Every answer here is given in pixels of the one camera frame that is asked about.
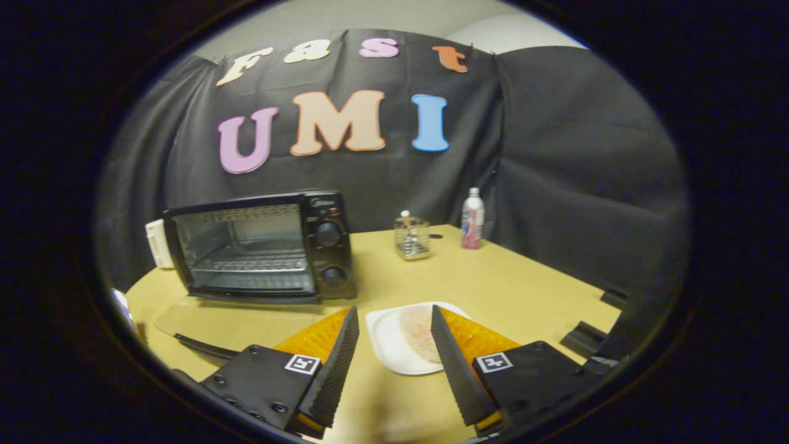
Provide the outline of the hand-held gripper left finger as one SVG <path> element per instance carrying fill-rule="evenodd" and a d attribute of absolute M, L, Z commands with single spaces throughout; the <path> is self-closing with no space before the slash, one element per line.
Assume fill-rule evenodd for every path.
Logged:
<path fill-rule="evenodd" d="M 200 385 L 257 421 L 321 439 L 333 426 L 358 338 L 358 310 L 346 307 L 275 347 L 249 345 Z"/>

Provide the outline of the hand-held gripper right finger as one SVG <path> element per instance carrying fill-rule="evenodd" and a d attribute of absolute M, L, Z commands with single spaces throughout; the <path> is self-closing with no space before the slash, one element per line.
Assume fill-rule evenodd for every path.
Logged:
<path fill-rule="evenodd" d="M 617 365 L 599 356 L 579 364 L 541 340 L 520 345 L 437 305 L 430 331 L 463 422 L 479 437 L 546 421 Z"/>

